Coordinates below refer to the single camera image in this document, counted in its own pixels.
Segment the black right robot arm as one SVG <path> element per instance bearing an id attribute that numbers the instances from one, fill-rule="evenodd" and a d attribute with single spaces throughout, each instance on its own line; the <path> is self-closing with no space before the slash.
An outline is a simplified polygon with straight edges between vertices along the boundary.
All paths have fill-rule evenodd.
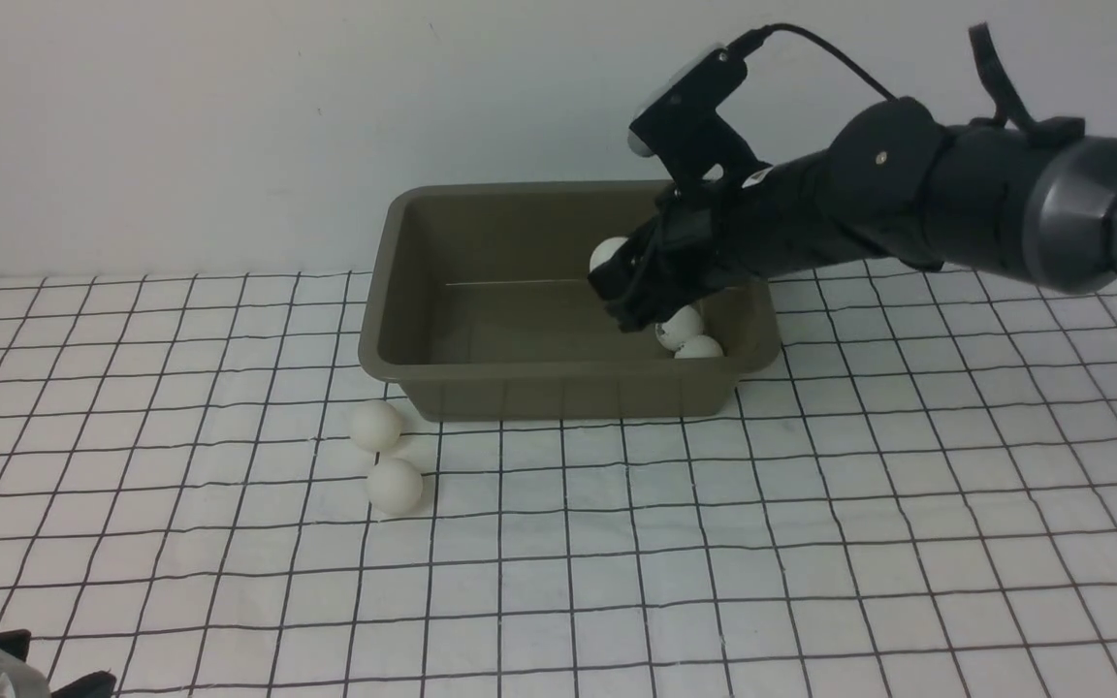
<path id="1" fill-rule="evenodd" d="M 741 284 L 870 258 L 1102 290 L 1117 279 L 1117 138 L 1037 144 L 884 102 L 825 150 L 723 178 L 701 202 L 661 199 L 588 279 L 637 332 Z"/>

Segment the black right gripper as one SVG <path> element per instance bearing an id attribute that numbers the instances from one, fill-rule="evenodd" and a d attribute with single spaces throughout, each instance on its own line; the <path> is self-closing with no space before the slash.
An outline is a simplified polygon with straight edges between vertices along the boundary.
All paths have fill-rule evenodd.
<path id="1" fill-rule="evenodd" d="M 588 274 L 626 333 L 674 318 L 714 291 L 836 261 L 836 224 L 820 202 L 825 165 L 732 171 L 701 204 L 678 203 L 626 235 Z"/>

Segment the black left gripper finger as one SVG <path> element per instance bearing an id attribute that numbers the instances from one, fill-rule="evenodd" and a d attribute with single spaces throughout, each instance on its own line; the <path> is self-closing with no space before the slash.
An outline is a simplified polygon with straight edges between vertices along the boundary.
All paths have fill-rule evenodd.
<path id="1" fill-rule="evenodd" d="M 4 652 L 4 654 L 11 654 L 17 661 L 26 662 L 31 640 L 31 632 L 27 630 L 0 632 L 0 651 Z"/>
<path id="2" fill-rule="evenodd" d="M 107 671 L 97 671 L 82 676 L 71 683 L 54 688 L 52 698 L 112 698 L 115 697 L 118 679 Z"/>

